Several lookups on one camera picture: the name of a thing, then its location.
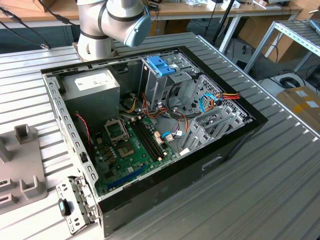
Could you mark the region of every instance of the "expansion slot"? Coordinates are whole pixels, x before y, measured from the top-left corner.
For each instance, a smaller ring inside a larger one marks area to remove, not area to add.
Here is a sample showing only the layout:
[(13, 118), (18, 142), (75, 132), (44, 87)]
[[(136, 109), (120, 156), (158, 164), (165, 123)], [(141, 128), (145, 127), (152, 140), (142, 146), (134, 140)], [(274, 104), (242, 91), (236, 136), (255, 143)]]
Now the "expansion slot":
[(132, 178), (135, 178), (136, 176), (140, 175), (143, 170), (145, 169), (147, 165), (142, 166), (140, 169), (128, 174), (127, 176), (124, 176), (114, 182), (111, 182), (110, 184), (108, 184), (108, 189), (112, 189), (113, 187), (116, 187), (120, 184), (123, 184), (125, 182), (128, 182), (129, 180), (131, 180)]
[(131, 123), (131, 128), (154, 162), (164, 158), (165, 155), (163, 151), (160, 149), (156, 141), (146, 129), (146, 126), (141, 121)]

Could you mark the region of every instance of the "green circuit board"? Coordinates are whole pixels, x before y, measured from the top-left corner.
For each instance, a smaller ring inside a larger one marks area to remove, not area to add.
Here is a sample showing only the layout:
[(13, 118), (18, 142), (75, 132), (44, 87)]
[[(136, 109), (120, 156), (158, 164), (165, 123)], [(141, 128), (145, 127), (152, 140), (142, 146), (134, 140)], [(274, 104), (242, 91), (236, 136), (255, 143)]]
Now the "green circuit board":
[[(154, 132), (157, 131), (151, 120), (147, 117), (141, 120), (141, 123), (148, 131), (149, 135), (156, 140)], [(154, 169), (171, 162), (177, 156), (167, 145), (158, 145), (162, 152), (166, 153), (162, 160), (154, 160), (148, 154), (142, 141), (138, 138), (132, 129), (131, 123), (123, 123), (129, 139), (119, 141), (117, 144), (111, 144), (109, 135), (104, 129), (99, 134), (100, 144), (95, 141), (95, 169), (98, 173), (98, 181), (95, 187), (99, 196), (105, 195), (114, 189), (131, 182), (132, 180), (150, 172)]]

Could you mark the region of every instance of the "ram slot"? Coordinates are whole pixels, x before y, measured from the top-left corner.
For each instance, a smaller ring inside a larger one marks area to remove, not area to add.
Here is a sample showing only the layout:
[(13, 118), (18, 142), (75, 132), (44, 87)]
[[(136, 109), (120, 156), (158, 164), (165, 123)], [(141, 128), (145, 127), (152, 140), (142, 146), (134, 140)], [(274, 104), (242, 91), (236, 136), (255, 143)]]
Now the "ram slot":
[(164, 153), (142, 122), (137, 121), (132, 123), (131, 128), (154, 162), (158, 161), (159, 158), (164, 158)]

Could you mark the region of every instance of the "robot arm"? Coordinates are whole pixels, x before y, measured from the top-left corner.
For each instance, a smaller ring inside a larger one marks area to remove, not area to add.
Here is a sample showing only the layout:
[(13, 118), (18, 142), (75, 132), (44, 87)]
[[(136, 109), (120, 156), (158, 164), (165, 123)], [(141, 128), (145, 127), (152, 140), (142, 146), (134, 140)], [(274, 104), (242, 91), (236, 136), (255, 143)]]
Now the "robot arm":
[(78, 53), (85, 60), (112, 57), (113, 39), (137, 47), (149, 34), (151, 21), (142, 0), (78, 0), (81, 34)]

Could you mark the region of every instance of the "slotted aluminum surface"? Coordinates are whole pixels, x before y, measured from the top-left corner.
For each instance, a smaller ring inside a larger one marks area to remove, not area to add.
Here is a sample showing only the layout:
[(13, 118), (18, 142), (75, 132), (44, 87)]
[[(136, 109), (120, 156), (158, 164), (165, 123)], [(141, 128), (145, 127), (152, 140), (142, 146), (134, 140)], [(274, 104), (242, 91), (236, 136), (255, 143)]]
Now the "slotted aluminum surface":
[[(264, 89), (193, 33), (149, 37), (121, 55), (185, 45), (269, 121), (237, 155), (117, 231), (112, 240), (311, 239), (320, 235), (320, 143)], [(72, 47), (0, 55), (0, 133), (38, 129), (48, 196), (0, 215), (0, 239), (69, 239), (55, 185), (77, 175), (39, 69), (78, 63)], [(74, 238), (102, 239), (95, 224)]]
[(320, 35), (311, 28), (309, 21), (279, 21), (274, 28), (320, 57)]

